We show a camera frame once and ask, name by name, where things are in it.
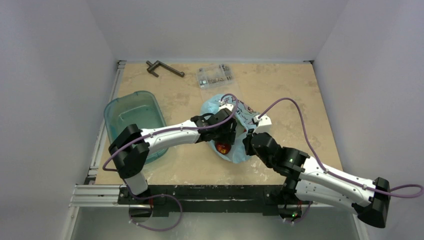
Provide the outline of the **light blue plastic bag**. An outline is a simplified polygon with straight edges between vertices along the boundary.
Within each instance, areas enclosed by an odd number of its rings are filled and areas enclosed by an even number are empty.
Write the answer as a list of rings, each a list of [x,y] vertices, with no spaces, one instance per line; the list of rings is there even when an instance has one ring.
[[[206,114],[206,113],[217,113],[220,106],[220,100],[222,98],[223,94],[217,94],[214,97],[209,98],[206,100],[201,108],[200,108],[200,114]],[[243,144],[243,139],[247,136],[247,131],[249,129],[255,129],[256,125],[253,123],[252,119],[254,116],[257,116],[260,114],[260,112],[257,112],[253,110],[249,105],[244,103],[242,100],[238,99],[238,106],[235,113],[235,118],[237,120],[237,126],[236,126],[236,136],[235,136],[235,142],[233,145],[231,145],[231,151],[227,155],[219,154],[215,149],[215,142],[209,141],[207,144],[208,146],[222,159],[234,163],[239,164],[242,162],[245,162],[251,158],[251,156],[245,154],[245,148]],[[224,97],[225,103],[235,104],[236,101],[233,96],[227,95]]]

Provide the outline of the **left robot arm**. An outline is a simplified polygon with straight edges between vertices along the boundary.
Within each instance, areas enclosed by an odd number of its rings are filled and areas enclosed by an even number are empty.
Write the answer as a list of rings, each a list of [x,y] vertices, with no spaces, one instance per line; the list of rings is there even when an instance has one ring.
[[[217,140],[232,144],[236,134],[235,108],[224,104],[217,113],[194,116],[180,124],[156,129],[140,129],[136,124],[127,126],[108,151],[119,177],[130,189],[130,199],[138,205],[149,199],[142,169],[151,154],[184,144]]]

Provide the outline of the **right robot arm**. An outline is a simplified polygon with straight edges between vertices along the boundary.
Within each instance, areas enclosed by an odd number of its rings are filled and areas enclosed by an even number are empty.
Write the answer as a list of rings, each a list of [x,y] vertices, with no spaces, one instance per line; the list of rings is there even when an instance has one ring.
[[[267,168],[285,177],[276,199],[285,204],[294,202],[319,202],[342,208],[356,214],[358,219],[375,228],[385,228],[390,196],[389,182],[381,177],[365,179],[336,170],[339,179],[330,174],[332,167],[321,167],[306,152],[280,146],[266,132],[248,131],[243,139],[245,153],[257,156]]]

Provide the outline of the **red fake apple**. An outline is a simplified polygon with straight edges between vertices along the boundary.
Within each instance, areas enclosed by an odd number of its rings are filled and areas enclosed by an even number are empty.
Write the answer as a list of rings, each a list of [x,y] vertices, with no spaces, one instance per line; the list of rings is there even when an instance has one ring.
[[[232,149],[232,145],[229,143],[215,142],[214,143],[215,150],[221,155],[227,155],[230,153]]]

